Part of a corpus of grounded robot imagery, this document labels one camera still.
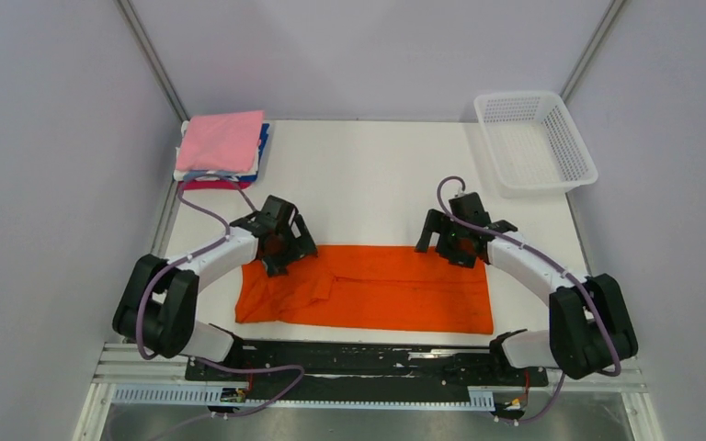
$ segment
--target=folded clothes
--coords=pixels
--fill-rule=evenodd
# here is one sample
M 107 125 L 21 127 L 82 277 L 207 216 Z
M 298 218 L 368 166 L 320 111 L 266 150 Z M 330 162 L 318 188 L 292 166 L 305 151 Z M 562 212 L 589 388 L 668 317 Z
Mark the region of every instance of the folded clothes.
M 452 266 L 410 246 L 321 245 L 318 256 L 267 277 L 242 267 L 236 321 L 491 334 L 485 266 Z
M 188 122 L 186 121 L 182 125 L 182 134 L 185 135 L 186 133 L 186 127 L 188 125 Z M 203 176 L 199 177 L 197 180 L 194 182 L 190 182 L 186 185 L 186 190 L 194 190 L 194 189 L 203 189 L 203 188 L 225 188 L 225 189 L 233 189 L 234 186 L 230 183 L 227 182 L 226 180 L 221 180 L 219 177 L 216 176 L 227 176 L 229 180 L 232 180 L 236 182 L 240 188 L 244 189 L 247 187 L 250 187 L 250 185 L 258 179 L 258 166 L 261 162 L 261 158 L 264 156 L 264 149 L 267 145 L 267 140 L 269 138 L 269 124 L 264 123 L 261 125 L 261 133 L 259 135 L 259 140 L 258 140 L 258 155 L 256 156 L 256 159 L 253 162 L 253 165 L 251 166 L 250 170 L 244 173 L 239 173 L 239 174 L 232 174 L 231 172 L 226 172 L 222 170 L 191 170 L 191 171 L 180 171 L 180 170 L 175 170 L 173 173 L 173 177 L 176 181 L 182 182 L 185 181 L 192 176 L 199 176 L 199 175 L 210 175 L 209 177 Z
M 256 160 L 263 122 L 263 110 L 191 118 L 175 168 L 247 172 Z

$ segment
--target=pink towel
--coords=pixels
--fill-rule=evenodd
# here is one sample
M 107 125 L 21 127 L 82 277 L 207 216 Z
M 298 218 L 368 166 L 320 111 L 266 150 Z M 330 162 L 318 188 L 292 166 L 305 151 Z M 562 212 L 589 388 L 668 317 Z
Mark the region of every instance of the pink towel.
M 191 118 L 180 144 L 176 169 L 233 173 L 250 170 L 263 122 L 263 110 Z

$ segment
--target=white wall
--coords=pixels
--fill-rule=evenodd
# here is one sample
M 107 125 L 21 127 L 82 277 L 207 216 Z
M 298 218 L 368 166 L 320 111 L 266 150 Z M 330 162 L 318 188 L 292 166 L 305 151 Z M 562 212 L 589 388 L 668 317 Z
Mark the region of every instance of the white wall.
M 134 0 L 191 115 L 472 120 L 559 91 L 609 0 Z
M 111 0 L 0 1 L 0 440 L 64 440 L 177 121 Z
M 569 105 L 599 169 L 572 198 L 666 439 L 706 439 L 706 2 L 630 3 Z

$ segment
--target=wire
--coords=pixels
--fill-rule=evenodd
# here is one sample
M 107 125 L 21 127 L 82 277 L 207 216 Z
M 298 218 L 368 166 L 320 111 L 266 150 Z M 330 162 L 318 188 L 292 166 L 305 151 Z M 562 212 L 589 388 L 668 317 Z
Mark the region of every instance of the wire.
M 516 398 L 516 400 L 529 402 L 529 370 L 528 369 L 524 369 L 524 377 L 526 378 L 526 381 L 524 384 L 524 393 L 520 397 Z
M 220 222 L 222 224 L 223 228 L 225 229 L 225 234 L 217 241 L 210 243 L 206 246 L 203 246 L 200 249 L 196 250 L 195 252 L 193 252 L 189 255 L 180 257 L 179 259 L 177 259 L 173 262 L 167 263 L 166 266 L 161 268 L 161 270 L 158 271 L 158 273 L 155 274 L 155 276 L 153 276 L 153 278 L 150 279 L 150 282 L 147 284 L 147 287 L 145 288 L 144 293 L 142 294 L 142 298 L 140 299 L 139 309 L 137 310 L 137 317 L 136 317 L 136 347 L 137 347 L 137 351 L 139 352 L 140 356 L 142 356 L 142 358 L 144 358 L 145 360 L 151 360 L 157 356 L 156 353 L 152 353 L 152 354 L 147 353 L 147 350 L 144 346 L 144 329 L 143 329 L 143 327 L 144 327 L 144 312 L 147 307 L 147 301 L 150 299 L 150 296 L 153 293 L 153 289 L 155 288 L 155 285 L 158 283 L 158 281 L 161 279 L 161 277 L 163 277 L 166 273 L 171 271 L 173 268 L 180 266 L 186 262 L 189 262 L 191 259 L 198 257 L 202 254 L 205 254 L 205 253 L 217 248 L 218 246 L 222 245 L 223 243 L 225 243 L 231 234 L 231 226 L 226 221 L 226 219 L 224 219 L 222 216 L 220 216 L 219 214 L 217 214 L 213 211 L 210 211 L 208 209 L 205 209 L 199 205 L 196 205 L 196 204 L 188 201 L 184 197 L 185 188 L 188 185 L 188 183 L 193 182 L 200 177 L 209 177 L 209 176 L 211 176 L 211 175 L 198 175 L 198 176 L 193 176 L 189 180 L 184 181 L 180 185 L 179 189 L 177 190 L 177 198 L 183 204 L 191 207 L 192 209 L 195 209 L 196 211 L 200 211 L 200 212 L 214 218 L 218 222 Z M 242 190 L 242 188 L 239 187 L 239 185 L 237 185 L 234 181 L 229 179 L 227 176 L 221 176 L 221 175 L 215 175 L 215 176 L 219 177 L 220 179 L 225 179 L 225 180 L 229 181 L 233 185 L 233 187 L 239 192 L 239 194 L 245 200 L 245 203 L 247 203 L 247 205 L 250 207 L 250 209 L 252 211 L 256 211 L 256 206 L 253 204 L 253 201 L 250 200 L 250 198 L 245 194 L 245 192 Z M 165 430 L 161 434 L 150 438 L 150 441 L 155 441 L 157 439 L 163 438 L 164 436 L 170 435 L 170 434 L 176 432 L 177 430 L 179 430 L 180 428 L 185 427 L 186 425 L 193 424 L 193 423 L 196 423 L 197 421 L 201 421 L 201 420 L 204 420 L 207 418 L 215 418 L 218 416 L 222 416 L 225 419 L 239 418 L 239 417 L 252 415 L 254 413 L 261 412 L 264 409 L 266 409 L 268 406 L 274 404 L 275 401 L 282 398 L 286 393 L 289 392 L 289 390 L 293 389 L 294 386 L 299 384 L 299 382 L 304 377 L 304 367 L 299 366 L 299 365 L 286 365 L 286 366 L 266 367 L 266 368 L 256 368 L 256 369 L 235 369 L 235 368 L 219 365 L 219 364 L 212 362 L 210 360 L 207 360 L 205 358 L 197 357 L 196 360 L 206 366 L 211 367 L 211 368 L 216 368 L 216 369 L 221 370 L 223 372 L 228 372 L 228 373 L 232 373 L 232 374 L 244 374 L 244 375 L 270 374 L 270 373 L 282 372 L 282 371 L 286 371 L 286 370 L 297 370 L 297 371 L 299 371 L 299 375 L 296 377 L 296 379 L 294 381 L 292 381 L 288 386 L 286 386 L 285 389 L 281 390 L 277 395 L 275 395 L 271 399 L 267 400 L 266 402 L 258 405 L 257 407 L 254 407 L 252 409 L 248 409 L 246 411 L 238 412 L 238 413 L 215 413 L 215 412 L 204 413 L 202 415 L 198 415 L 193 418 L 189 418 L 179 424 L 176 424 L 176 425 L 170 427 L 169 429 Z
M 248 369 L 253 368 L 253 366 L 250 364 L 249 361 L 245 363 L 245 367 Z M 245 394 L 250 393 L 252 391 L 253 391 L 253 374 L 250 373 L 250 374 L 247 374 L 247 392 Z
M 126 412 L 123 409 L 120 409 L 116 406 L 112 406 L 110 408 L 109 415 L 107 415 L 107 421 L 104 423 L 104 436 L 107 438 L 107 441 L 113 441 L 112 440 L 112 423 L 115 422 L 118 418 L 123 416 L 123 414 Z
M 586 301 L 586 305 L 588 307 L 588 310 L 591 311 L 591 315 L 594 316 L 594 320 L 597 322 L 597 327 L 599 329 L 599 333 L 602 335 L 602 340 L 605 342 L 605 346 L 608 348 L 610 351 L 610 357 L 613 359 L 613 370 L 612 371 L 606 371 L 606 370 L 600 370 L 599 373 L 602 375 L 606 375 L 609 377 L 615 377 L 618 376 L 621 373 L 621 358 L 619 357 L 618 352 L 616 351 L 615 346 L 613 345 L 613 341 L 610 339 L 610 334 L 608 333 L 608 329 L 605 327 L 605 323 L 602 321 L 601 316 L 599 315 L 599 311 L 597 310 L 597 306 L 594 305 L 594 301 L 591 299 L 591 295 L 588 293 L 586 290 L 586 287 L 583 286 L 583 283 L 577 279 L 577 277 L 573 276 L 572 273 L 566 272 L 564 270 L 564 267 L 550 258 L 547 254 L 543 253 L 542 251 L 538 250 L 537 248 L 523 243 L 522 241 L 508 236 L 502 232 L 496 232 L 494 230 L 489 230 L 487 228 L 481 227 L 479 225 L 474 225 L 469 222 L 465 222 L 464 220 L 461 220 L 457 218 L 455 215 L 453 215 L 452 212 L 448 209 L 448 207 L 445 205 L 445 201 L 442 199 L 442 188 L 447 184 L 449 181 L 458 181 L 461 184 L 461 191 L 464 191 L 467 187 L 466 182 L 459 177 L 459 176 L 448 176 L 439 181 L 439 185 L 437 185 L 437 202 L 439 203 L 439 206 L 442 208 L 442 211 L 445 212 L 445 214 L 454 222 L 458 223 L 459 225 L 469 228 L 470 230 L 474 230 L 476 232 L 481 232 L 483 234 L 489 234 L 492 235 L 496 238 L 503 239 L 505 241 L 508 241 L 510 243 L 513 243 L 514 245 L 521 247 L 530 253 L 536 255 L 538 258 L 540 258 L 541 261 L 545 262 L 548 264 L 551 268 L 555 269 L 556 271 L 564 274 L 567 279 L 572 282 L 573 285 L 577 288 L 577 290 L 580 292 L 580 295 L 583 297 L 583 299 Z M 564 378 L 566 374 L 562 372 L 562 377 L 559 379 L 559 383 L 556 386 L 556 392 L 553 394 L 551 399 L 548 401 L 548 404 L 545 405 L 545 407 L 536 415 L 530 417 L 530 418 L 525 418 L 521 419 L 520 422 L 523 424 L 530 423 L 533 421 L 537 421 L 542 416 L 551 408 L 553 407 L 553 404 L 556 402 L 556 399 L 559 396 L 559 392 L 562 389 L 562 386 L 564 384 Z

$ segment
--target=white table surface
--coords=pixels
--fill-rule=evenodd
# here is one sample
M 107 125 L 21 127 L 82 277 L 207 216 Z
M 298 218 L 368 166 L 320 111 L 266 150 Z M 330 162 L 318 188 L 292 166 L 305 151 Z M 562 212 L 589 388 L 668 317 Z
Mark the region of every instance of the white table surface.
M 459 175 L 466 180 L 467 191 L 481 195 L 492 220 L 512 222 L 529 243 L 564 265 L 583 270 L 580 244 L 564 195 L 498 197 L 487 174 L 479 174 L 473 161 L 473 152 L 483 151 L 481 142 L 477 124 L 275 121 L 261 176 L 245 192 L 257 207 L 269 194 L 296 204 L 318 244 L 415 245 L 427 210 L 438 208 L 438 181 Z M 457 189 L 456 184 L 448 184 L 444 196 L 451 197 Z M 235 191 L 193 190 L 186 195 L 229 221 L 249 212 Z M 220 231 L 215 220 L 180 205 L 167 255 L 190 250 Z M 199 294 L 197 318 L 245 338 L 427 345 L 487 345 L 507 331 L 548 328 L 548 309 L 536 296 L 508 274 L 491 266 L 486 269 L 494 314 L 492 335 L 284 322 L 239 324 L 234 321 L 234 305 L 242 284 L 241 270 L 221 277 Z

